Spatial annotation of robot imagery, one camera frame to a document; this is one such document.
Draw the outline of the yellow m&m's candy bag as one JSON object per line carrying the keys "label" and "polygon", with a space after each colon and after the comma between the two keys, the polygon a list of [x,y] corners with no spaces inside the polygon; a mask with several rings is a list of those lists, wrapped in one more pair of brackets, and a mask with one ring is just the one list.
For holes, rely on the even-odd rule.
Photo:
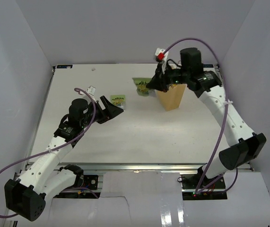
{"label": "yellow m&m's candy bag", "polygon": [[168,73],[168,81],[169,81],[169,87],[170,88],[173,88],[173,87],[176,87],[177,84],[175,83],[176,80],[175,80],[175,73],[176,73],[176,70],[169,67],[169,69],[167,70],[167,73]]}

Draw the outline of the brown paper bag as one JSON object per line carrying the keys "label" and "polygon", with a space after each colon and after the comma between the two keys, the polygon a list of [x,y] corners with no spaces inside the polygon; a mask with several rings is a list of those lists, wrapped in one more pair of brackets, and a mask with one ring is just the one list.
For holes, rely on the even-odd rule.
{"label": "brown paper bag", "polygon": [[169,90],[166,93],[157,91],[157,97],[163,108],[166,111],[171,111],[179,108],[185,89],[185,84],[178,84],[176,87],[169,87]]}

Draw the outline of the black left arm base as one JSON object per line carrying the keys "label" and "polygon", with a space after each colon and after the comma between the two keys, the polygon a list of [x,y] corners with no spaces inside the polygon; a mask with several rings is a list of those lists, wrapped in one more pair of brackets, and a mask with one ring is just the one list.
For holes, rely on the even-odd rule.
{"label": "black left arm base", "polygon": [[98,176],[97,175],[85,175],[84,170],[81,169],[77,165],[67,165],[65,167],[61,167],[59,169],[59,172],[56,176],[59,177],[60,180],[63,180],[64,183],[68,183],[68,180],[66,180],[65,174],[71,175],[71,180],[69,182],[72,182],[73,184],[68,185],[66,190],[72,190],[76,188],[87,188],[90,190],[96,190],[98,188]]}

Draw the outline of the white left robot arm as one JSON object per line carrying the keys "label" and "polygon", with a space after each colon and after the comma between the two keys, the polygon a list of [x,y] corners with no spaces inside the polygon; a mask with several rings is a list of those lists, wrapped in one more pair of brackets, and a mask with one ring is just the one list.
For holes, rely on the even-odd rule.
{"label": "white left robot arm", "polygon": [[40,156],[17,180],[8,180],[4,186],[6,206],[9,210],[35,221],[42,214],[45,205],[64,189],[78,189],[83,185],[83,170],[76,165],[61,168],[59,174],[49,178],[54,168],[72,151],[84,132],[94,122],[103,124],[123,112],[100,97],[104,108],[98,102],[84,98],[74,99],[69,112],[60,121],[48,145],[48,152]]}

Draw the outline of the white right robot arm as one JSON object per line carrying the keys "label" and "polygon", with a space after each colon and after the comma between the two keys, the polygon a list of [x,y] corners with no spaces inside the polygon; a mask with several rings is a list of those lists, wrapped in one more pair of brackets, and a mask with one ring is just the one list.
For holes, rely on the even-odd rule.
{"label": "white right robot arm", "polygon": [[197,182],[200,187],[209,188],[214,184],[215,177],[259,155],[266,143],[265,135],[255,133],[236,111],[233,102],[225,98],[223,83],[214,66],[202,63],[201,52],[197,48],[181,50],[181,65],[174,69],[169,65],[168,53],[164,49],[157,48],[154,55],[158,64],[146,87],[168,92],[171,85],[187,85],[221,126],[220,136],[226,138],[229,146],[220,151],[210,164],[199,168]]}

